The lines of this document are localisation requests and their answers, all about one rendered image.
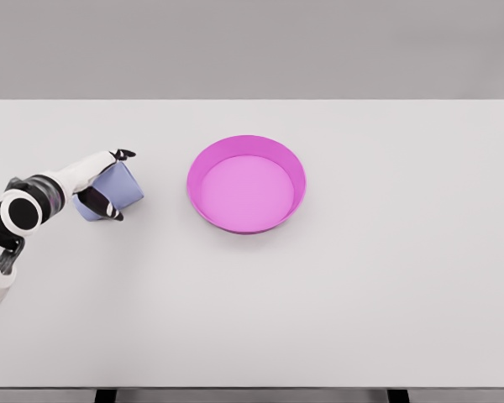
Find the pink round plate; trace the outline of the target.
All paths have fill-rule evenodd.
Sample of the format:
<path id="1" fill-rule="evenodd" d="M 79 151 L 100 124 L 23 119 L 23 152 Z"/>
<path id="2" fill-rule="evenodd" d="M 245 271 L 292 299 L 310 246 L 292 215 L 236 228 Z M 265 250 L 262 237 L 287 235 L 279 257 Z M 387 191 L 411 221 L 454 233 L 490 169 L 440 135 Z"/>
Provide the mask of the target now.
<path id="1" fill-rule="evenodd" d="M 197 213 L 237 234 L 270 231 L 301 206 L 307 191 L 302 162 L 284 144 L 256 135 L 220 139 L 192 162 L 186 192 Z"/>

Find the lavender blue cup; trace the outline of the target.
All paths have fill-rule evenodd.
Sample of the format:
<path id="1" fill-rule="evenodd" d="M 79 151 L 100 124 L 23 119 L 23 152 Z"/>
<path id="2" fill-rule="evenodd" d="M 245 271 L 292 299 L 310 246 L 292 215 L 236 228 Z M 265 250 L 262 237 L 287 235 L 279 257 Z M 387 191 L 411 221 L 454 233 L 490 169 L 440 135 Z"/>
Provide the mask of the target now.
<path id="1" fill-rule="evenodd" d="M 119 211 L 144 197 L 138 182 L 122 161 L 99 175 L 92 187 L 101 192 Z"/>

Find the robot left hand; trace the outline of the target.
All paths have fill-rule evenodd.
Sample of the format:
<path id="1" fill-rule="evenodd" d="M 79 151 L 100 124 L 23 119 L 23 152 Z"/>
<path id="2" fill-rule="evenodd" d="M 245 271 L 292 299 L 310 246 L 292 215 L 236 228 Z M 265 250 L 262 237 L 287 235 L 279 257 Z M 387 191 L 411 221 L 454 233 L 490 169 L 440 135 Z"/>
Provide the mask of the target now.
<path id="1" fill-rule="evenodd" d="M 74 169 L 74 173 L 80 174 L 81 179 L 74 185 L 73 194 L 77 195 L 79 201 L 99 217 L 122 222 L 123 214 L 95 189 L 92 183 L 119 161 L 126 161 L 135 156 L 136 153 L 128 149 L 113 149 L 84 158 Z"/>

